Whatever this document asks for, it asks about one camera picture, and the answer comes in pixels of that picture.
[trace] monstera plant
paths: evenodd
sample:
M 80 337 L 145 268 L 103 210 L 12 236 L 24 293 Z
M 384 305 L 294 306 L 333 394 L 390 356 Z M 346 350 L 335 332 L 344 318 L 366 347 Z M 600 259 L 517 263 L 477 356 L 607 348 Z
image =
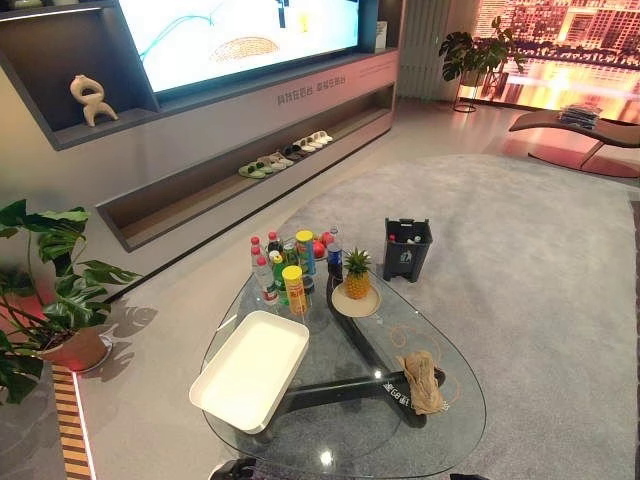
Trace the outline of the monstera plant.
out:
M 491 22 L 494 29 L 491 38 L 474 40 L 468 32 L 448 34 L 439 52 L 440 56 L 444 55 L 442 77 L 450 81 L 465 73 L 473 73 L 476 79 L 484 78 L 484 75 L 496 69 L 502 71 L 509 59 L 513 59 L 522 73 L 525 60 L 516 51 L 511 30 L 502 30 L 500 23 L 500 17 Z
M 84 370 L 107 353 L 93 328 L 111 310 L 101 301 L 105 285 L 124 285 L 138 275 L 99 260 L 79 261 L 88 218 L 81 207 L 27 213 L 26 200 L 0 210 L 0 237 L 22 236 L 26 243 L 24 268 L 0 265 L 0 317 L 10 326 L 0 331 L 0 390 L 8 390 L 9 403 L 20 402 L 35 387 L 43 359 Z M 48 296 L 34 280 L 32 250 L 53 266 L 55 283 Z

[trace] slipper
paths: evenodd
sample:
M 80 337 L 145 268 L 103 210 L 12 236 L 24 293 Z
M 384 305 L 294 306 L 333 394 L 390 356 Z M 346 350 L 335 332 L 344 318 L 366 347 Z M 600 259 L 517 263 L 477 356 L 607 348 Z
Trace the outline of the slipper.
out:
M 258 157 L 256 159 L 256 163 L 257 162 L 264 163 L 266 166 L 271 167 L 272 170 L 284 170 L 287 168 L 286 165 L 272 159 L 271 157 Z
M 307 145 L 307 139 L 306 138 L 301 138 L 297 142 L 293 142 L 293 144 L 294 145 L 298 145 L 305 152 L 312 153 L 312 152 L 316 151 L 316 147 L 312 147 L 311 145 Z
M 320 149 L 322 147 L 324 147 L 324 143 L 322 142 L 316 142 L 313 139 L 313 136 L 309 135 L 307 138 L 305 138 L 305 140 L 307 141 L 307 145 L 316 148 L 316 149 Z
M 252 165 L 245 165 L 244 167 L 240 167 L 238 169 L 238 173 L 243 177 L 247 177 L 247 178 L 258 179 L 258 178 L 266 177 L 266 174 L 264 172 L 261 172 L 260 170 L 256 170 L 256 167 Z
M 298 155 L 300 155 L 303 158 L 306 157 L 307 155 L 311 155 L 311 152 L 309 152 L 307 150 L 302 150 L 302 147 L 300 145 L 298 145 L 297 143 L 292 144 L 291 148 L 293 148 L 293 153 L 297 153 Z
M 271 159 L 272 165 L 273 165 L 273 162 L 276 162 L 276 163 L 280 163 L 281 165 L 284 165 L 285 168 L 286 168 L 286 167 L 290 167 L 291 165 L 294 164 L 293 161 L 289 160 L 287 157 L 282 155 L 280 152 L 272 153 L 271 155 L 269 155 L 269 158 Z
M 329 135 L 327 135 L 327 132 L 325 132 L 324 130 L 320 130 L 319 132 L 316 132 L 320 138 L 322 138 L 323 140 L 326 140 L 327 142 L 333 142 L 333 137 L 330 137 Z
M 281 155 L 289 160 L 300 160 L 304 155 L 300 154 L 300 146 L 299 145 L 287 145 L 282 149 Z
M 329 143 L 331 140 L 327 140 L 327 135 L 325 133 L 325 136 L 320 135 L 320 132 L 316 132 L 314 134 L 311 135 L 311 138 L 313 138 L 313 141 L 316 143 L 321 143 L 322 145 L 326 145 L 327 143 Z
M 261 162 L 261 161 L 251 162 L 249 165 L 251 165 L 256 170 L 262 173 L 266 173 L 267 175 L 271 175 L 273 173 L 273 169 L 264 162 Z

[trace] yellow lid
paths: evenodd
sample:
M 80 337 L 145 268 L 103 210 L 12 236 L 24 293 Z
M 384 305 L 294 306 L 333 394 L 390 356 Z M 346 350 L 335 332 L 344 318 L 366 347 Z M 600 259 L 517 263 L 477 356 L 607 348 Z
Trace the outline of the yellow lid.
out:
M 313 240 L 313 232 L 311 230 L 300 230 L 296 233 L 296 240 L 305 243 Z
M 298 280 L 299 278 L 302 278 L 302 269 L 297 265 L 285 267 L 285 269 L 282 270 L 282 278 L 290 282 Z

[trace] chaise lounge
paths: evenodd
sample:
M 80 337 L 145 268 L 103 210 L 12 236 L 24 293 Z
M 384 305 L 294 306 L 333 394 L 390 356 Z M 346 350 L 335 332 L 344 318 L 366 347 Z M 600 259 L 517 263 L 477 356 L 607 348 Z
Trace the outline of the chaise lounge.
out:
M 579 156 L 578 158 L 570 158 L 566 156 L 558 159 L 549 159 L 541 158 L 529 153 L 529 156 L 533 158 L 601 175 L 637 177 L 640 173 L 637 168 L 618 164 L 612 161 L 590 161 L 604 145 L 621 148 L 640 148 L 640 125 L 620 125 L 604 119 L 599 119 L 596 126 L 590 130 L 578 125 L 561 123 L 558 120 L 558 111 L 556 110 L 538 110 L 535 112 L 525 113 L 520 116 L 511 126 L 509 131 L 517 132 L 519 130 L 527 130 L 529 128 L 558 128 L 561 130 L 576 132 L 586 137 L 598 140 L 598 142 L 587 153 Z

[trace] tv screen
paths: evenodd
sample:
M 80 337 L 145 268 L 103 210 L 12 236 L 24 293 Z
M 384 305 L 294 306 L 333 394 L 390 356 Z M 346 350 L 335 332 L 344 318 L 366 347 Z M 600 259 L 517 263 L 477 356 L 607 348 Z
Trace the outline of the tv screen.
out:
M 120 0 L 155 92 L 354 47 L 359 0 Z

